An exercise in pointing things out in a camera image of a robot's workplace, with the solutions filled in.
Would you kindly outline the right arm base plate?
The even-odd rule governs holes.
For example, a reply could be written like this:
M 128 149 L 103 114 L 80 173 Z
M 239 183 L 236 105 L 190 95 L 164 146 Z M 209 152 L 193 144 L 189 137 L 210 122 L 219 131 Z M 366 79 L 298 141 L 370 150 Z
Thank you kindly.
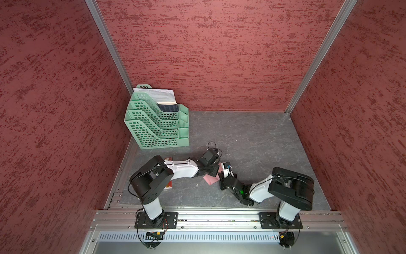
M 262 229 L 272 229 L 272 230 L 303 229 L 303 225 L 299 214 L 295 216 L 293 221 L 288 221 L 281 218 L 277 212 L 260 212 L 259 220 Z

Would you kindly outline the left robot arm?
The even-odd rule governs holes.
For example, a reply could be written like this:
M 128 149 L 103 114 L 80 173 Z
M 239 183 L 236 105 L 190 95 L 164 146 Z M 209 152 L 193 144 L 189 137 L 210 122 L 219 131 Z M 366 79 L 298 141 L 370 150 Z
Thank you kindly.
M 154 226 L 159 226 L 164 217 L 164 211 L 159 196 L 165 187 L 175 179 L 195 178 L 201 176 L 215 177 L 219 171 L 219 161 L 222 151 L 209 148 L 196 158 L 183 161 L 165 160 L 154 156 L 130 177 L 129 186 L 141 202 L 144 212 Z

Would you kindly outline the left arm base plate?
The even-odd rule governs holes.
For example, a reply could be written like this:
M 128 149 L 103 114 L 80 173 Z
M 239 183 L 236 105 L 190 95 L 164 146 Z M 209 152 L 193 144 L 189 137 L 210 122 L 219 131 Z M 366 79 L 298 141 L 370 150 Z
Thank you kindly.
M 145 211 L 136 214 L 135 229 L 175 229 L 178 223 L 178 212 L 163 212 L 151 220 Z

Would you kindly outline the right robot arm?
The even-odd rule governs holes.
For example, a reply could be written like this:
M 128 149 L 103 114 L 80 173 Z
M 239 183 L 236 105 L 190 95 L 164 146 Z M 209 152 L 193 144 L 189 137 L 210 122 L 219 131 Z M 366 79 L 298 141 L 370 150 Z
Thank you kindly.
M 219 173 L 221 190 L 228 189 L 246 206 L 262 203 L 276 197 L 280 200 L 276 220 L 291 223 L 300 211 L 313 209 L 314 180 L 307 175 L 280 167 L 272 169 L 271 175 L 255 184 L 243 184 L 230 167 Z

